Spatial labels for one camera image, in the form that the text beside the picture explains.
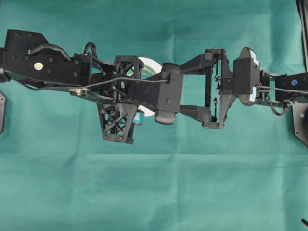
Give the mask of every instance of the circular label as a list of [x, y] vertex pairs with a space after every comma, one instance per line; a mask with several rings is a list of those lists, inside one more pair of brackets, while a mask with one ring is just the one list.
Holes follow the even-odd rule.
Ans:
[[43, 69], [43, 64], [42, 63], [35, 63], [34, 64], [34, 69], [36, 69], [37, 71], [40, 71], [41, 69]]
[[293, 79], [291, 81], [292, 86], [296, 86], [298, 84], [298, 81], [296, 79]]

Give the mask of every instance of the green backdrop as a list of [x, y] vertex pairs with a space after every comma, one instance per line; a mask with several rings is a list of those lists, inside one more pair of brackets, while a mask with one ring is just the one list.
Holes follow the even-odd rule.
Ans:
[[[305, 71], [295, 0], [1, 0], [0, 46], [7, 29], [41, 32], [70, 56], [92, 41], [110, 62], [182, 64], [205, 48], [225, 48], [232, 61], [249, 46], [262, 69]], [[186, 76], [182, 104], [202, 105], [204, 82]], [[102, 140], [94, 103], [13, 81], [0, 91], [0, 230], [307, 229], [308, 148], [290, 111], [237, 100], [223, 130], [150, 117], [125, 145]]]

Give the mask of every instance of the robotic arm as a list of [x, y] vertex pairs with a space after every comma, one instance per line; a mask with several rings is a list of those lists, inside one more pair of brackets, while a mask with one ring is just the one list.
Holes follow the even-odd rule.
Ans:
[[[103, 139], [107, 141], [132, 144], [134, 126], [142, 124], [145, 109], [155, 112], [155, 120], [161, 124], [173, 124], [176, 113], [182, 113], [201, 122], [204, 128], [224, 128], [227, 111], [236, 98], [247, 106], [269, 106], [276, 115], [284, 114], [291, 105], [308, 103], [308, 73], [288, 76], [260, 71], [256, 54], [247, 47], [234, 60], [233, 72], [224, 49], [206, 49], [181, 66], [164, 63], [161, 72], [147, 79], [141, 78], [143, 68], [137, 56], [117, 56], [112, 64], [104, 62], [91, 42], [82, 54], [69, 57], [41, 33], [20, 30], [8, 30], [5, 47], [0, 48], [0, 82], [15, 80], [34, 91], [66, 91], [97, 103]], [[205, 75], [205, 104], [181, 105], [183, 76], [196, 74]], [[212, 101], [213, 80], [217, 95]], [[269, 96], [271, 89], [276, 90], [275, 99]], [[0, 95], [1, 131], [4, 106], [5, 98]], [[296, 132], [308, 144], [306, 106], [298, 113], [304, 116], [296, 122]]]

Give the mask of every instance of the blue cap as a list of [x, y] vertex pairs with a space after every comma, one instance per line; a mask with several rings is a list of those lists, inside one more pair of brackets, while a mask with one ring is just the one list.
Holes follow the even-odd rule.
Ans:
[[296, 79], [293, 79], [291, 81], [292, 86], [296, 86], [298, 84], [298, 81]]
[[142, 125], [144, 122], [144, 112], [136, 112], [133, 123], [136, 125]]

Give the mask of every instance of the wire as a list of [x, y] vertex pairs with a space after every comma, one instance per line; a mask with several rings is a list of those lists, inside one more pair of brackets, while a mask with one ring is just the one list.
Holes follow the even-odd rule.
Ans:
[[96, 54], [96, 46], [93, 42], [88, 42], [85, 46], [85, 49], [83, 50], [83, 53], [86, 54], [89, 47], [91, 47], [91, 50], [92, 50], [92, 54], [93, 56], [95, 56], [97, 58], [97, 54]]
[[29, 55], [35, 54], [42, 49], [52, 49], [52, 50], [55, 50], [55, 51], [59, 51], [63, 55], [64, 58], [66, 58], [68, 61], [72, 61], [71, 58], [68, 56], [68, 54], [65, 52], [65, 50], [63, 48], [59, 47], [58, 45], [49, 44], [49, 43], [41, 44], [41, 45], [29, 50], [28, 54]]
[[270, 108], [271, 108], [272, 112], [273, 112], [275, 115], [277, 115], [277, 116], [282, 116], [282, 115], [284, 115], [284, 114], [286, 113], [286, 111], [288, 110], [288, 107], [283, 107], [283, 111], [282, 111], [281, 113], [279, 113], [279, 112], [277, 112], [277, 111], [275, 110], [273, 103], [270, 102], [269, 104], [270, 104]]
[[303, 91], [303, 90], [288, 90], [288, 89], [282, 89], [282, 88], [276, 88], [276, 87], [268, 87], [268, 86], [257, 86], [257, 88], [274, 89], [274, 90], [279, 90], [279, 91], [284, 91], [284, 92], [308, 94], [308, 91]]
[[265, 71], [263, 71], [263, 72], [264, 72], [264, 74], [266, 74], [266, 75], [268, 75], [268, 76], [275, 76], [275, 77], [285, 76], [285, 75], [274, 74], [274, 73], [265, 72]]
[[99, 94], [96, 94], [96, 93], [93, 93], [93, 92], [89, 92], [89, 94], [99, 98], [99, 99], [103, 99], [103, 100], [113, 100], [113, 98], [111, 97], [106, 97], [106, 96], [102, 96], [102, 95], [99, 95]]
[[137, 79], [137, 78], [127, 78], [127, 77], [120, 77], [120, 78], [114, 78], [114, 79], [110, 79], [104, 82], [98, 82], [98, 83], [93, 83], [90, 85], [85, 85], [82, 87], [55, 87], [55, 86], [51, 86], [51, 87], [42, 87], [42, 88], [33, 88], [28, 86], [27, 84], [21, 82], [21, 81], [17, 81], [18, 83], [20, 83], [21, 85], [25, 86], [26, 88], [30, 89], [30, 90], [70, 90], [70, 89], [83, 89], [83, 88], [91, 88], [91, 87], [95, 87], [95, 86], [99, 86], [99, 85], [103, 85], [106, 83], [111, 83], [114, 81], [118, 81], [118, 80], [128, 80], [128, 81], [136, 81], [136, 82], [146, 82], [146, 83], [167, 83], [169, 82], [168, 80], [146, 80], [146, 79]]

